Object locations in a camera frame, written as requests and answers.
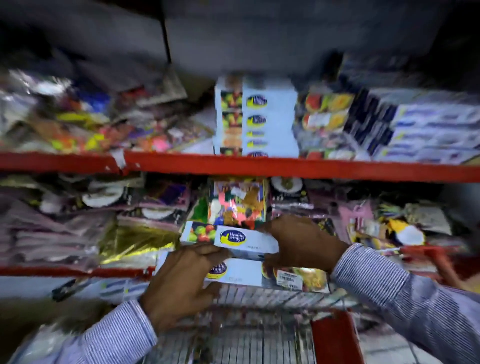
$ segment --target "human hand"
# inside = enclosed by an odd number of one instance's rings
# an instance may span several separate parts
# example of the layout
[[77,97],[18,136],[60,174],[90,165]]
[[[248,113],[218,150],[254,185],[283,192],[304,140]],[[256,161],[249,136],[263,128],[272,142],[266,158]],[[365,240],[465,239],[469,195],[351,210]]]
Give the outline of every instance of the human hand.
[[348,249],[347,243],[323,231],[309,218],[282,215],[258,230],[268,232],[278,241],[280,252],[265,254],[265,262],[274,267],[317,268],[331,272]]
[[183,247],[168,254],[139,300],[157,334],[212,303],[221,284],[213,282],[203,289],[204,278],[228,257],[227,249],[211,243]]

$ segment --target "shirt cuff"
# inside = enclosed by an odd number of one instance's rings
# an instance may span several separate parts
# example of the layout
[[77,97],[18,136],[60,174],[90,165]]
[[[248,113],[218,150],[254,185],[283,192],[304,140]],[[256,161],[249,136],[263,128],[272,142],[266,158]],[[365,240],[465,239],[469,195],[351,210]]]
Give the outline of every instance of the shirt cuff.
[[332,274],[339,287],[380,309],[394,301],[409,276],[396,263],[359,243],[343,253]]
[[81,345],[88,364],[136,363],[157,337],[137,301],[127,301],[87,330]]

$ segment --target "barcode sticker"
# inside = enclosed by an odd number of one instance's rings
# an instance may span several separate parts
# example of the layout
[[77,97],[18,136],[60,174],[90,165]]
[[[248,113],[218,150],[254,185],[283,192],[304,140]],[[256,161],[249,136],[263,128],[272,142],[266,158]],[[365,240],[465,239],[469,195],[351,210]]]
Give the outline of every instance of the barcode sticker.
[[291,290],[301,291],[303,287],[303,278],[298,274],[278,270],[276,273],[276,283],[279,286]]
[[230,193],[234,196],[237,196],[237,197],[240,197],[242,200],[245,198],[245,196],[247,195],[247,193],[238,188],[238,187],[233,187],[231,190],[230,190]]

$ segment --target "striped shirt sleeve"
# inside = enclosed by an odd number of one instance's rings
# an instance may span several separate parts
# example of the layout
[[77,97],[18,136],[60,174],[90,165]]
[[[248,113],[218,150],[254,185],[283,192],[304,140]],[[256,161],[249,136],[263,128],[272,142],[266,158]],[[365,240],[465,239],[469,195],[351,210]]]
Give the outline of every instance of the striped shirt sleeve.
[[347,249],[332,277],[443,363],[479,362],[480,295],[410,274],[361,244]]
[[127,301],[84,334],[66,341],[58,352],[32,364],[134,364],[156,341],[138,302]]

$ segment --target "shopping cart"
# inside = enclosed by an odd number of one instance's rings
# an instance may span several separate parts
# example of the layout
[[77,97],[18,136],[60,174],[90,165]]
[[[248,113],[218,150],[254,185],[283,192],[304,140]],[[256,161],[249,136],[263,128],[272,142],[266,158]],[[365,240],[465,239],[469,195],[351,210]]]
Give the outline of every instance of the shopping cart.
[[[458,279],[437,247],[424,255]],[[162,335],[142,364],[437,364],[349,296],[224,285],[213,308]]]

